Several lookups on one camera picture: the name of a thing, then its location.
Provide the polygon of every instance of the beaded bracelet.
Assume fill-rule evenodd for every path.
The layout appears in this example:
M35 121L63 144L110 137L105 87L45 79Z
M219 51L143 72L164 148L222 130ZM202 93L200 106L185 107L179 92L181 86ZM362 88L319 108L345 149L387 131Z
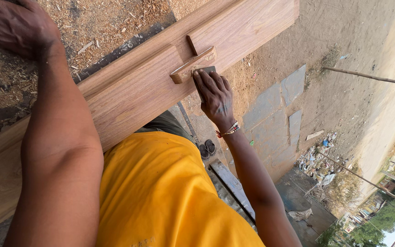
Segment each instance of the beaded bracelet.
M236 122L234 123L234 125L233 125L227 132L225 132L225 133L223 133L223 134L220 133L219 131L214 131L214 132L216 132L217 137L222 138L222 136L224 136L224 135L226 135L226 134L232 134L232 133L238 131L239 129L240 129L239 122L236 121Z

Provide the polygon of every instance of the person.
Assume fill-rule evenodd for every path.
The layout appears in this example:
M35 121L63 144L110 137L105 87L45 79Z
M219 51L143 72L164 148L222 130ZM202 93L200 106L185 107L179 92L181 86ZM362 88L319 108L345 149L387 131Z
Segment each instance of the person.
M301 246L242 131L224 134L236 122L225 77L194 74L206 99L201 108L233 154L258 234L218 198L195 144L162 129L168 120L149 123L103 154L58 27L36 1L18 2L0 0L0 47L36 60L39 81L5 246ZM160 117L174 127L171 116Z

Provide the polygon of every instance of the dark green pants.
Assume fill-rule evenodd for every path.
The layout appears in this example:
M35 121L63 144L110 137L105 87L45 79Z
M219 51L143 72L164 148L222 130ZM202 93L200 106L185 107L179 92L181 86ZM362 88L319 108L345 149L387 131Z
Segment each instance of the dark green pants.
M178 119L176 119L175 116L173 116L173 114L168 110L157 116L145 126L141 127L135 133L140 132L167 132L170 134L182 136L197 146L194 138L184 130Z

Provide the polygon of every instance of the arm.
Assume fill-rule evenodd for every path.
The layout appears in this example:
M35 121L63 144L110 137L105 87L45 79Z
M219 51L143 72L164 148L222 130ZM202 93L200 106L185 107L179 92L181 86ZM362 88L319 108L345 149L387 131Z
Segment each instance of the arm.
M236 122L233 115L232 91L225 77L204 71L195 73L206 102L202 111L224 133ZM241 131L223 136L233 155L236 171L246 197L255 211L255 223L266 246L301 246L289 223L283 201L259 156Z
M39 67L38 99L22 141L22 191L5 246L93 246L103 152L68 70L60 32L31 0L0 0L0 46Z

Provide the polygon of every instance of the hand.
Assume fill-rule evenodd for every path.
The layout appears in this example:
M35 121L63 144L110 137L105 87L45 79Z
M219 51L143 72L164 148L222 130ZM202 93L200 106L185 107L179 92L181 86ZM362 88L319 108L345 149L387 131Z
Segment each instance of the hand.
M0 0L0 47L38 60L53 44L62 45L57 25L35 0L18 2Z
M200 108L216 124L219 131L225 133L236 122L230 83L214 71L210 75L204 70L195 71L193 77L206 100L206 103L200 104Z

